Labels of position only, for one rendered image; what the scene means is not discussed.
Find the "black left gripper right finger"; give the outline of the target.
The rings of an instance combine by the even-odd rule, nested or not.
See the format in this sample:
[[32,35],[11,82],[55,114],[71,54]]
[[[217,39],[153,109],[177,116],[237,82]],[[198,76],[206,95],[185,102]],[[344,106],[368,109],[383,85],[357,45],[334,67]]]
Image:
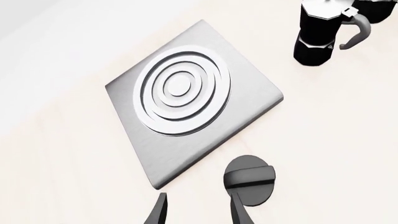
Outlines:
[[231,194],[230,207],[233,224],[254,224],[237,193]]

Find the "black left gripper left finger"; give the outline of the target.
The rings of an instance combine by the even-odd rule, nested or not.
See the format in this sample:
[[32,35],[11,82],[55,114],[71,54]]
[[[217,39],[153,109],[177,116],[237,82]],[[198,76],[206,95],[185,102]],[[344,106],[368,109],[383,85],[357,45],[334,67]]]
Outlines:
[[162,192],[145,220],[144,224],[165,224],[167,218],[168,200],[167,194]]

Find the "round black stove knob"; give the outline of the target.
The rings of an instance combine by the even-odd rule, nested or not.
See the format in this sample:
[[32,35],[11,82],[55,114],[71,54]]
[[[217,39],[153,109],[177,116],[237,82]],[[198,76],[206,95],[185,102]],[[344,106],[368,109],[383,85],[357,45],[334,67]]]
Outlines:
[[257,156],[233,159],[225,169],[223,184],[229,195],[237,194],[243,205],[256,207],[265,203],[274,191],[276,172]]

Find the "flat stove plate with rings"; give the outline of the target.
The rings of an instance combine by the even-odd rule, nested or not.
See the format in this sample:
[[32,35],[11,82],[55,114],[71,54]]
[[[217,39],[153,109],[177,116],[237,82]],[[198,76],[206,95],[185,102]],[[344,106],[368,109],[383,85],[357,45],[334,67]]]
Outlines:
[[161,189],[284,98],[204,20],[109,82],[105,89],[155,189]]

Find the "black moka pot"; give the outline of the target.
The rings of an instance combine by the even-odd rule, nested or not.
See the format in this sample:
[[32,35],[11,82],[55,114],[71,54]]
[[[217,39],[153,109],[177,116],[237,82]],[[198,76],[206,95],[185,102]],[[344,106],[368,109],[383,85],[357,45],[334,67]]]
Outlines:
[[300,31],[294,46],[294,59],[298,63],[316,67],[331,58],[336,35],[343,24],[359,28],[340,50],[348,50],[364,41],[371,34],[368,19],[353,7],[355,0],[302,0]]
[[354,0],[352,6],[371,24],[377,24],[391,15],[397,3],[398,0]]

